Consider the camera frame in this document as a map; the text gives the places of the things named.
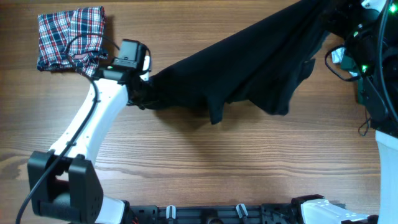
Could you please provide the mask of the black garment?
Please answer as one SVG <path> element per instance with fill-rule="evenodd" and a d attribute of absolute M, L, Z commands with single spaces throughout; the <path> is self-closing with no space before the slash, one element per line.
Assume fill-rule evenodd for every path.
<path fill-rule="evenodd" d="M 286 115 L 295 89 L 314 68 L 328 36 L 320 15 L 328 1 L 304 0 L 151 76 L 130 104 L 162 110 L 206 110 L 212 124 L 224 105 L 251 101 L 271 115 Z"/>

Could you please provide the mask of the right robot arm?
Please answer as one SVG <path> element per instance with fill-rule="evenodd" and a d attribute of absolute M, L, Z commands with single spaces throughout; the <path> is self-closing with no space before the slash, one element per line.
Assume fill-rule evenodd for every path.
<path fill-rule="evenodd" d="M 381 165 L 380 211 L 351 212 L 319 195 L 292 200 L 296 223 L 397 223 L 397 1 L 334 1 L 327 31 L 344 38 L 360 81 L 359 97 L 375 130 Z"/>

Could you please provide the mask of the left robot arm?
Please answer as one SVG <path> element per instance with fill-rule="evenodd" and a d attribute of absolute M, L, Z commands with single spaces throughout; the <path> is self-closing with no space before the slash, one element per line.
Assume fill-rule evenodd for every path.
<path fill-rule="evenodd" d="M 29 203 L 37 216 L 70 223 L 138 222 L 129 202 L 105 196 L 94 168 L 114 119 L 132 104 L 151 71 L 146 45 L 124 39 L 118 49 L 111 63 L 100 65 L 88 76 L 89 92 L 67 130 L 47 152 L 35 151 L 30 156 L 30 192 L 17 223 Z"/>

